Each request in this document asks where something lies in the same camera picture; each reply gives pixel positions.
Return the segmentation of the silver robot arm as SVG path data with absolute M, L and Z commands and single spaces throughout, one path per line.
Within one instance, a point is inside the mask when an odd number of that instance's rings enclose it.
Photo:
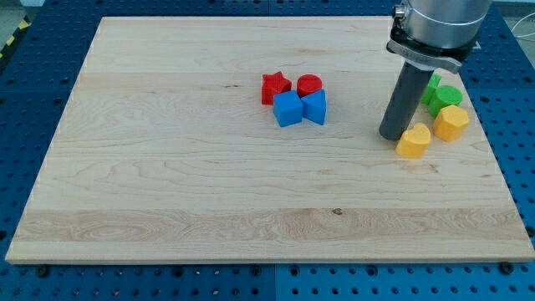
M 379 127 L 396 141 L 408 128 L 436 69 L 457 74 L 476 44 L 491 0 L 402 0 L 392 8 L 386 49 L 405 62 Z

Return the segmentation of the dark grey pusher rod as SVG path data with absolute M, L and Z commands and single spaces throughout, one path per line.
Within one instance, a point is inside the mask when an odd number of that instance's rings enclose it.
M 403 64 L 380 123 L 383 138 L 396 141 L 407 130 L 433 73 L 408 62 Z

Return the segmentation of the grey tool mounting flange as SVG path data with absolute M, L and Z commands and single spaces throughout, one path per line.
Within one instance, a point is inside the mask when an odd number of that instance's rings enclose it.
M 414 66 L 426 66 L 431 69 L 444 69 L 457 74 L 462 62 L 470 55 L 476 45 L 477 37 L 456 48 L 438 48 L 418 42 L 403 29 L 394 26 L 390 30 L 390 40 L 386 49 L 408 60 Z

